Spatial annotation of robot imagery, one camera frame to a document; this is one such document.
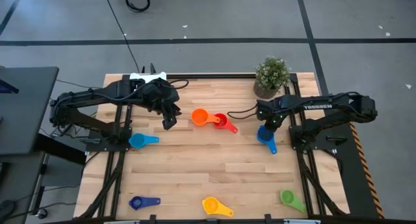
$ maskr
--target green plant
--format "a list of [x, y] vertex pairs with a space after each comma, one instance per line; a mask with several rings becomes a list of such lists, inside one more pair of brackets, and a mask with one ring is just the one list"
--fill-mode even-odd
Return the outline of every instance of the green plant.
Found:
[[255, 77], [262, 88], [275, 89], [290, 81], [291, 68], [288, 68], [287, 62], [281, 58], [269, 56], [256, 66], [255, 70]]

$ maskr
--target wooden table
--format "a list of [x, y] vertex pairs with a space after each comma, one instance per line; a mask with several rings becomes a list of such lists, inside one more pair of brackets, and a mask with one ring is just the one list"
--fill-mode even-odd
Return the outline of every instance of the wooden table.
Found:
[[[313, 73], [297, 73], [297, 76], [302, 96], [319, 95]], [[104, 85], [121, 78], [121, 74], [106, 75]], [[252, 90], [253, 79], [189, 81], [186, 88], [178, 90], [177, 105], [183, 114], [169, 131], [163, 129], [161, 116], [137, 106], [133, 108], [133, 133], [158, 136], [160, 143], [126, 154], [116, 219], [149, 219], [150, 214], [156, 214], [157, 219], [227, 218], [204, 212], [202, 200], [210, 196], [232, 208], [235, 219], [263, 219], [265, 214], [271, 214], [272, 218], [306, 218], [306, 214], [283, 205], [279, 199], [283, 189], [293, 190], [304, 199], [296, 153], [291, 148], [289, 118], [276, 131], [278, 153], [271, 155], [268, 147], [256, 139], [256, 132], [264, 123], [255, 116], [232, 119], [239, 129], [237, 134], [214, 129], [210, 124], [197, 127], [190, 119], [195, 108], [214, 114], [253, 107], [257, 99]], [[115, 111], [112, 104], [100, 105], [97, 118], [114, 121]], [[324, 115], [321, 110], [305, 114], [306, 118]], [[314, 154], [322, 187], [341, 210], [348, 212], [336, 160], [321, 151]], [[100, 191], [107, 155], [101, 152], [86, 166], [74, 216], [82, 214]], [[312, 188], [311, 191], [314, 211], [318, 214], [315, 193]], [[134, 211], [128, 202], [136, 195], [160, 197], [161, 205]]]

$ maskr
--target yellow measuring cup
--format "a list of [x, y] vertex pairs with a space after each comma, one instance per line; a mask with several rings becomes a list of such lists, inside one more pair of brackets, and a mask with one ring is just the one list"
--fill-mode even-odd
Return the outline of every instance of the yellow measuring cup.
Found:
[[202, 201], [203, 209], [207, 214], [221, 214], [227, 217], [232, 217], [234, 211], [225, 205], [221, 204], [220, 201], [214, 197], [208, 197]]

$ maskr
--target green measuring cup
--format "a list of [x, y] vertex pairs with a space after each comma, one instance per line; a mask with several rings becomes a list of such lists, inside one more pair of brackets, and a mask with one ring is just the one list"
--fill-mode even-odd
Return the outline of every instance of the green measuring cup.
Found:
[[280, 191], [280, 199], [284, 205], [291, 206], [302, 213], [306, 213], [306, 207], [294, 194], [293, 191], [290, 190], [282, 190]]

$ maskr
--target plant pot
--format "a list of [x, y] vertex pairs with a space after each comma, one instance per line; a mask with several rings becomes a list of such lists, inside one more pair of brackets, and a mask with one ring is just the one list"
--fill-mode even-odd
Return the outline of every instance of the plant pot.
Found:
[[277, 88], [273, 88], [273, 89], [262, 88], [262, 87], [260, 87], [257, 80], [254, 82], [254, 87], [253, 87], [254, 93], [262, 99], [273, 98], [277, 94], [279, 89], [280, 89], [280, 86], [277, 87]]

